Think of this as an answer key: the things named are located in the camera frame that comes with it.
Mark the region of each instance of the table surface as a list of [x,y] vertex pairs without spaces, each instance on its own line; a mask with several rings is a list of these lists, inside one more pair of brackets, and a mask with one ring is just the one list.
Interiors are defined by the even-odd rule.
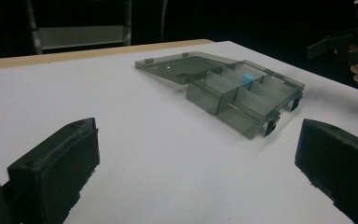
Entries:
[[[134,62],[190,51],[303,82],[297,110],[248,140]],[[101,164],[65,223],[352,223],[295,166],[303,119],[358,136],[358,90],[235,43],[209,42],[0,68],[0,183],[67,123],[96,118]]]

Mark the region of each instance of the transparent plastic box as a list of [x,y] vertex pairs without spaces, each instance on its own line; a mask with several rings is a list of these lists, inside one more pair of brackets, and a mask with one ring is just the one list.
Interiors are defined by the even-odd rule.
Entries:
[[200,52],[153,59],[149,63],[141,61],[136,66],[181,84],[188,83],[186,99],[249,139],[259,133],[269,135],[282,110],[291,112],[297,108],[305,86],[250,61],[237,62]]
[[179,84],[187,84],[188,77],[191,74],[235,62],[236,60],[194,51],[160,58],[144,59],[135,62],[135,68],[167,78]]

